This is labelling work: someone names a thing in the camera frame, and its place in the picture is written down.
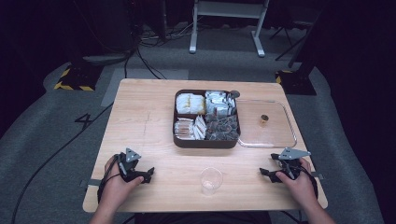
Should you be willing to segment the pile of silver packets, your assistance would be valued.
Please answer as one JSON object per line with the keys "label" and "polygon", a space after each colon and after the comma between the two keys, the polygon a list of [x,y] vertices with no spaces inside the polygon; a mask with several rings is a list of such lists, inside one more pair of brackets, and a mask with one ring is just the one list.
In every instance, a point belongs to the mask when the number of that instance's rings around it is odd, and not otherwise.
{"label": "pile of silver packets", "polygon": [[227,117],[236,112],[236,102],[230,91],[206,91],[205,112],[218,117]]}

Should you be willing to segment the row of white sachets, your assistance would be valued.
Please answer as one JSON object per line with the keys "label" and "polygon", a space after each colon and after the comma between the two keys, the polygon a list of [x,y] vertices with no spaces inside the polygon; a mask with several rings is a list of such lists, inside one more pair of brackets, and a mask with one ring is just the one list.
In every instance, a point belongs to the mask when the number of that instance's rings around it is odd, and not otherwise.
{"label": "row of white sachets", "polygon": [[206,133],[206,125],[204,118],[199,115],[194,123],[193,123],[193,136],[196,140],[204,140],[205,139],[205,133]]}

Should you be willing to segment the black tripod stand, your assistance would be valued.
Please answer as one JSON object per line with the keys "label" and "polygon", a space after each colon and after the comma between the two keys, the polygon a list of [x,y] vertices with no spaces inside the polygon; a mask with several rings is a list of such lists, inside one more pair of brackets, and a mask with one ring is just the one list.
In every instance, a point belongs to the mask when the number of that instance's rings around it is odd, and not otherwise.
{"label": "black tripod stand", "polygon": [[[283,51],[279,56],[276,57],[276,60],[279,61],[283,56],[288,54],[292,49],[296,48],[299,44],[301,44],[305,37],[307,36],[308,32],[310,31],[311,27],[313,26],[313,22],[309,21],[291,21],[289,22],[286,26],[281,26],[279,27],[270,37],[269,39],[272,40],[274,39],[280,32],[284,32],[286,35],[286,38],[289,43],[289,47]],[[295,42],[291,41],[289,31],[292,29],[299,29],[299,30],[305,30],[304,36],[302,36],[300,39],[298,39]]]}

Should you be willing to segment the pile of dark packets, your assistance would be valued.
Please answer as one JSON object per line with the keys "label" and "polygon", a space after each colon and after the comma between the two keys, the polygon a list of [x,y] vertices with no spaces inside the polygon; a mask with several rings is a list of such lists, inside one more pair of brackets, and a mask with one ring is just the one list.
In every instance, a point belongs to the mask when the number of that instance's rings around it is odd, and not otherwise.
{"label": "pile of dark packets", "polygon": [[239,124],[236,115],[217,117],[207,115],[205,117],[205,138],[210,141],[236,141],[239,138]]}

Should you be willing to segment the clear plastic cup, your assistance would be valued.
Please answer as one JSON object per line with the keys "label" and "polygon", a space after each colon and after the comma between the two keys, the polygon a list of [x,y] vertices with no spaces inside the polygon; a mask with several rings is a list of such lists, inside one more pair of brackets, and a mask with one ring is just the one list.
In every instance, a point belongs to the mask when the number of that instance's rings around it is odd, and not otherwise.
{"label": "clear plastic cup", "polygon": [[222,172],[215,167],[207,167],[201,172],[202,193],[206,196],[213,195],[222,185]]}

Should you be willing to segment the person's right hand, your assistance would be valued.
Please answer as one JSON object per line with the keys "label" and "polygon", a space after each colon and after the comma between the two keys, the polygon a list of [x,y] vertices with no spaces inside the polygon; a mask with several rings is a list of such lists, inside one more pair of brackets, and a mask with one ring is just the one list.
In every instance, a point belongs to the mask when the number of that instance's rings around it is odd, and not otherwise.
{"label": "person's right hand", "polygon": [[305,168],[305,172],[301,171],[300,175],[295,180],[290,179],[281,172],[277,172],[276,176],[287,186],[294,200],[304,210],[308,210],[318,205],[318,199],[310,179],[310,163],[307,160],[300,158],[300,164]]}

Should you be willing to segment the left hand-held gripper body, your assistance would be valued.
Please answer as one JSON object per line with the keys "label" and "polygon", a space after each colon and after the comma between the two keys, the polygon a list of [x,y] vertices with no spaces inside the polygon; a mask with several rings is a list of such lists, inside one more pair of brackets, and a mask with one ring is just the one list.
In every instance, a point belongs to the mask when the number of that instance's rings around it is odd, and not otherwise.
{"label": "left hand-held gripper body", "polygon": [[120,176],[125,182],[130,182],[139,176],[146,177],[146,172],[136,171],[135,167],[141,156],[130,148],[116,156],[120,170]]}

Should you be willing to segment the white desk frame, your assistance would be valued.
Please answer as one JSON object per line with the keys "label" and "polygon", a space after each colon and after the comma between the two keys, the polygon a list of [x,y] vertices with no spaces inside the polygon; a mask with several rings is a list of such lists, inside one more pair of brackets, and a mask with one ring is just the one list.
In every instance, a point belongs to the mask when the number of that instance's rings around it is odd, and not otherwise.
{"label": "white desk frame", "polygon": [[254,42],[259,57],[265,56],[265,51],[260,41],[260,33],[266,16],[270,0],[263,0],[259,4],[250,3],[230,3],[230,2],[214,2],[206,0],[194,0],[192,10],[192,33],[189,53],[194,54],[197,50],[198,36],[198,17],[229,17],[242,19],[256,19],[256,29],[251,31],[252,40]]}

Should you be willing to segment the pile of clear stick packets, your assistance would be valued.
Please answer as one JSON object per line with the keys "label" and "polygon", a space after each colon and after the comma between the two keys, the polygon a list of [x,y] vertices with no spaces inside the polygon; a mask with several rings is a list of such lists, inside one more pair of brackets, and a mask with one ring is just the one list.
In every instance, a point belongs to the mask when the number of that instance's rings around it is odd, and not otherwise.
{"label": "pile of clear stick packets", "polygon": [[183,140],[194,140],[194,129],[192,119],[178,119],[174,124],[175,136]]}

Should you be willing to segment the yellow-black striped stand base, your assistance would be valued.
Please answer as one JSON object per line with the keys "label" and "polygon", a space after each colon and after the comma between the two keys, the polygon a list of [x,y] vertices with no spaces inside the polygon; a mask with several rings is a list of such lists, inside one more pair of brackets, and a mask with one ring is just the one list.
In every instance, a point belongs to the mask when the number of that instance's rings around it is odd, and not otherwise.
{"label": "yellow-black striped stand base", "polygon": [[279,70],[276,71],[275,78],[286,94],[317,94],[309,77],[301,76],[297,71]]}
{"label": "yellow-black striped stand base", "polygon": [[54,86],[55,90],[94,91],[103,66],[75,67],[69,64]]}

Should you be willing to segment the pile of white packets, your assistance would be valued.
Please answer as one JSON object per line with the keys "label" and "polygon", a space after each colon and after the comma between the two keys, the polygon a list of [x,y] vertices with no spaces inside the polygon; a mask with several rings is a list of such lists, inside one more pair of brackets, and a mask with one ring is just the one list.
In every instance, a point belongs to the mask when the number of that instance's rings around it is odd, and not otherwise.
{"label": "pile of white packets", "polygon": [[176,109],[178,114],[205,113],[205,97],[193,93],[181,93],[176,98]]}

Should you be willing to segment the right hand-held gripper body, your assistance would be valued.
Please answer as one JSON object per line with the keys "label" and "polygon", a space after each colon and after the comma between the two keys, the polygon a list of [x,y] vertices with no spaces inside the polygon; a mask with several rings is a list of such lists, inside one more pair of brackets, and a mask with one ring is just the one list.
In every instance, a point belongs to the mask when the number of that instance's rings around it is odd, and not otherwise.
{"label": "right hand-held gripper body", "polygon": [[311,153],[309,151],[285,147],[276,158],[279,160],[283,172],[290,179],[295,180],[302,170],[300,158],[310,155]]}

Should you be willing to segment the person's left hand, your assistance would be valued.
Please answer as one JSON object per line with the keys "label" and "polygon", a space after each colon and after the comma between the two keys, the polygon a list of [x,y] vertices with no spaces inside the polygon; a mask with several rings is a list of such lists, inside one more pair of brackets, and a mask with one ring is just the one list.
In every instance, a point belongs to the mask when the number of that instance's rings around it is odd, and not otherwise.
{"label": "person's left hand", "polygon": [[105,169],[108,171],[108,177],[100,204],[106,209],[117,211],[124,204],[130,193],[142,183],[144,178],[139,176],[130,182],[125,182],[120,177],[118,165],[112,162],[113,158],[110,158],[105,165]]}

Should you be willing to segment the clear lid with knob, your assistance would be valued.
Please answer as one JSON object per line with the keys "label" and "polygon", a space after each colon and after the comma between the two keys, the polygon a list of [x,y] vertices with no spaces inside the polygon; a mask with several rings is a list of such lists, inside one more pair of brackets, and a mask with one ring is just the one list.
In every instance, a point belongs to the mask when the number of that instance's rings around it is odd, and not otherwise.
{"label": "clear lid with knob", "polygon": [[237,100],[243,147],[294,147],[297,137],[286,107],[275,100]]}

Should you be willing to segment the brown compartment box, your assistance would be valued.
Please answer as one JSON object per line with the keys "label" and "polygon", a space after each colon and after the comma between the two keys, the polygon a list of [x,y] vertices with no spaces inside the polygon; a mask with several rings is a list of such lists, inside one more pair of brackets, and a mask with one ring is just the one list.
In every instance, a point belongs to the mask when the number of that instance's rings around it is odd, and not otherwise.
{"label": "brown compartment box", "polygon": [[[183,139],[179,139],[175,136],[174,133],[174,124],[175,122],[180,119],[192,119],[193,123],[195,121],[195,119],[199,116],[198,114],[178,114],[177,113],[177,109],[176,109],[176,98],[178,95],[180,95],[181,93],[193,93],[193,94],[198,94],[198,95],[202,95],[205,97],[205,92],[206,91],[218,91],[218,90],[180,90],[176,93],[175,95],[175,101],[174,101],[174,117],[173,117],[173,138],[174,138],[174,143],[178,146],[178,147],[184,147],[184,148],[232,148],[236,145],[238,139],[236,141],[210,141],[207,140],[206,138],[204,140],[183,140]],[[204,118],[205,121],[205,117],[207,115],[206,112],[204,114],[202,114],[201,116]],[[235,115],[237,116],[237,120],[238,120],[238,124],[239,124],[239,118],[238,118],[238,114],[237,114],[237,108],[236,108],[236,112]]]}

